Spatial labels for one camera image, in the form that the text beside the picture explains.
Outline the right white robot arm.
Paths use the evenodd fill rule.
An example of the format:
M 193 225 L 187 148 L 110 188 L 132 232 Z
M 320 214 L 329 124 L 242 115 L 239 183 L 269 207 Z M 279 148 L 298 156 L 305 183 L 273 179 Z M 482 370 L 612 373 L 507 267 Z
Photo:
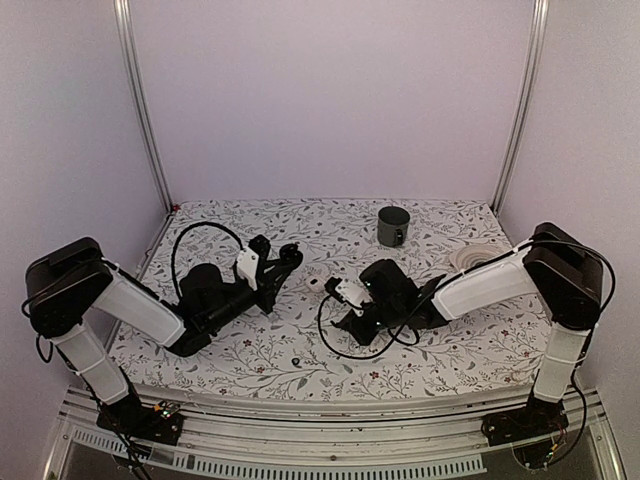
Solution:
M 350 306 L 335 325 L 361 346 L 383 330 L 435 329 L 511 298 L 537 295 L 551 314 L 551 333 L 526 404 L 482 419 L 483 435 L 496 446 L 567 428 L 563 397 L 608 302 L 602 295 L 607 269 L 595 250 L 546 222 L 511 250 L 422 287 L 393 260 L 382 259 L 358 282 L 332 277 L 324 289 Z

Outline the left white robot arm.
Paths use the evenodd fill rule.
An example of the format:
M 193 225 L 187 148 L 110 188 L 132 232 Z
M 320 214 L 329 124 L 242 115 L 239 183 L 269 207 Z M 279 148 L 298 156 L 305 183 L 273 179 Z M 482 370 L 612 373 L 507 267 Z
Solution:
M 91 309 L 100 310 L 174 355 L 193 356 L 249 309 L 272 312 L 303 254 L 294 243 L 284 245 L 275 259 L 270 250 L 264 236 L 251 239 L 233 264 L 231 283 L 214 264 L 193 267 L 178 284 L 179 302 L 171 304 L 105 259 L 99 244 L 85 237 L 28 266 L 23 308 L 35 332 L 52 342 L 97 398 L 98 427 L 175 446 L 184 423 L 179 405 L 162 401 L 144 406 L 84 316 Z

